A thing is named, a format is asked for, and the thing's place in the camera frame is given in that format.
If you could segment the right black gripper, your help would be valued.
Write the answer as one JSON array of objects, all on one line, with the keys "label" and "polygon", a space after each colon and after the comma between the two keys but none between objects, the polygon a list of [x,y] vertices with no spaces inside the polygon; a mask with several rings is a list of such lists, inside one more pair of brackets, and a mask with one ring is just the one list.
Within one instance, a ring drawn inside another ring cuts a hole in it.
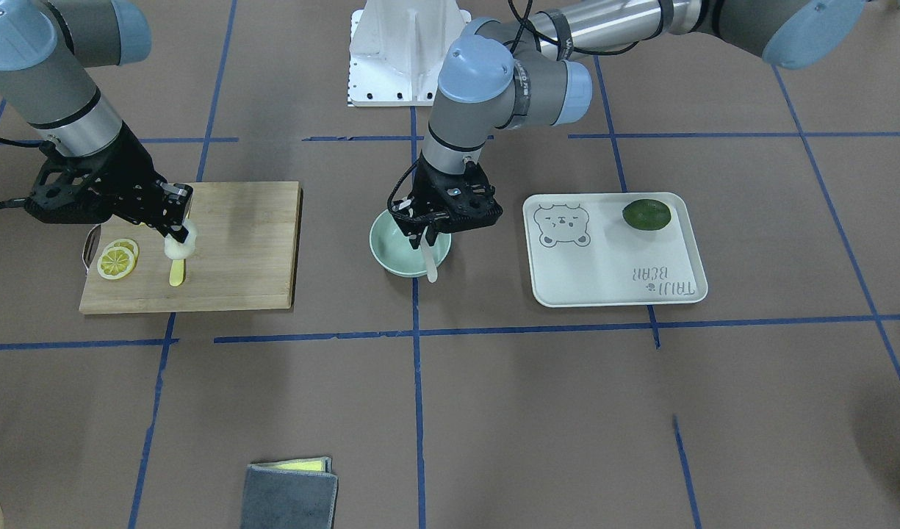
[{"label": "right black gripper", "polygon": [[193,187],[168,183],[127,125],[96,154],[67,157],[54,141],[39,147],[46,163],[37,174],[24,211],[43,223],[104,223],[111,215],[135,225],[165,227],[165,241],[189,238]]}]

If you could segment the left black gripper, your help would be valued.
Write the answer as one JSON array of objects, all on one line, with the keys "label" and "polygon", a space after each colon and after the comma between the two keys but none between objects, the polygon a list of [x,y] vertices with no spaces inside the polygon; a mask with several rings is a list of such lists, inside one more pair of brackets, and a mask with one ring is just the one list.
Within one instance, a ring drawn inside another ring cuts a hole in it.
[{"label": "left black gripper", "polygon": [[450,174],[420,155],[390,192],[389,214],[417,251],[420,239],[433,247],[440,232],[493,226],[503,208],[479,164],[467,162],[462,174]]}]

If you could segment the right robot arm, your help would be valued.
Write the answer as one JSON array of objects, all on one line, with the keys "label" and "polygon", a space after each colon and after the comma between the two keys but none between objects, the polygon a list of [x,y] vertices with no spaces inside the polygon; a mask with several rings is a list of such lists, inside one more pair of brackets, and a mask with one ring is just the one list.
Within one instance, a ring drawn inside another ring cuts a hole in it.
[{"label": "right robot arm", "polygon": [[146,60],[153,35],[131,1],[0,1],[0,95],[40,135],[25,198],[43,223],[145,224],[185,243],[193,188],[168,183],[88,70]]}]

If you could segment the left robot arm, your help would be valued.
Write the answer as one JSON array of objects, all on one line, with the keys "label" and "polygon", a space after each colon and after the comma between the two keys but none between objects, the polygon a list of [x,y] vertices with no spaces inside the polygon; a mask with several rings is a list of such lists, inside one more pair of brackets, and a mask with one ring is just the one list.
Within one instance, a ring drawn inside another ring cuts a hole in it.
[{"label": "left robot arm", "polygon": [[388,211],[412,250],[440,234],[494,225],[503,209],[479,159],[494,130],[576,123],[594,83],[581,57],[627,53],[664,34],[702,33],[782,69],[842,43],[863,1],[582,1],[470,21],[447,47],[405,198]]}]

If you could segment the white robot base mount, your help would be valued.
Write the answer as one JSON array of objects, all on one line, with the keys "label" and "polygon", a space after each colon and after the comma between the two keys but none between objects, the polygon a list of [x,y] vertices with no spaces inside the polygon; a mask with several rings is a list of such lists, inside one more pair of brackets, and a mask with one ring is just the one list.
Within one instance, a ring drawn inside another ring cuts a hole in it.
[{"label": "white robot base mount", "polygon": [[351,16],[349,105],[430,107],[447,48],[470,21],[456,1],[367,1]]}]

